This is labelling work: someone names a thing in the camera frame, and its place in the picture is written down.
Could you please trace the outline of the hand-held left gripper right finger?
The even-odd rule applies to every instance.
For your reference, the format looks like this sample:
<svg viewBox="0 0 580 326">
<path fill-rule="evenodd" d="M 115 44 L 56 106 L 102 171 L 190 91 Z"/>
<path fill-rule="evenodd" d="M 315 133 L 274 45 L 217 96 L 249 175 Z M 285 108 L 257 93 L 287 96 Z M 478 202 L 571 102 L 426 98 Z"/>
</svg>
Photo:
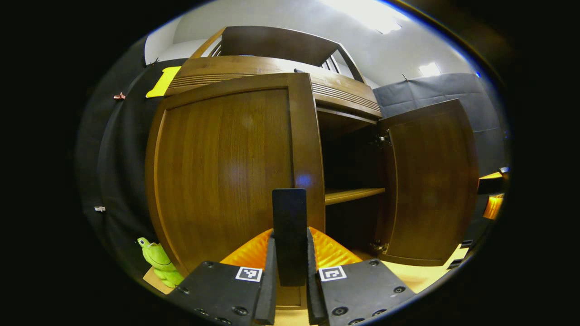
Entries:
<svg viewBox="0 0 580 326">
<path fill-rule="evenodd" d="M 381 260 L 362 260 L 313 227 L 306 243 L 311 325 L 376 326 L 416 295 Z"/>
</svg>

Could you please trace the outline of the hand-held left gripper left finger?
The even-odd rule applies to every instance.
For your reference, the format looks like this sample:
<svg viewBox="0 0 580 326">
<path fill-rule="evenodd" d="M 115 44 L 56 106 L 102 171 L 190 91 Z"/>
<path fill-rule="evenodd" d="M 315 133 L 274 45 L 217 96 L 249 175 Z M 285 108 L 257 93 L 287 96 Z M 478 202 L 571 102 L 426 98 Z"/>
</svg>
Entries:
<svg viewBox="0 0 580 326">
<path fill-rule="evenodd" d="M 221 261 L 201 262 L 174 291 L 174 302 L 196 326 L 271 326 L 277 297 L 273 229 Z"/>
</svg>

